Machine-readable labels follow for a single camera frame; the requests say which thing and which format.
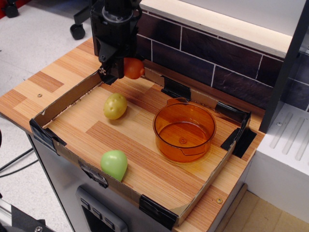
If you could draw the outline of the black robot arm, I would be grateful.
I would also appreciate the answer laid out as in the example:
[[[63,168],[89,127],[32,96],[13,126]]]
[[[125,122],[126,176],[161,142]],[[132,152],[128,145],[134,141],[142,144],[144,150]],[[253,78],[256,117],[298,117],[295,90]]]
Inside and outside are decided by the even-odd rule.
[[[90,7],[94,54],[101,63],[97,74],[111,85],[124,77],[125,58],[137,50],[139,0],[96,0]]]

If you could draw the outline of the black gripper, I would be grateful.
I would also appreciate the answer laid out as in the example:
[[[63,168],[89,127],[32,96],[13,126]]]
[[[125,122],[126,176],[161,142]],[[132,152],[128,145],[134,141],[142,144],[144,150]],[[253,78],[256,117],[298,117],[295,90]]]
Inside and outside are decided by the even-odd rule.
[[[124,77],[124,58],[145,60],[135,56],[139,5],[93,4],[90,19],[94,52],[101,63],[100,78],[111,85]]]

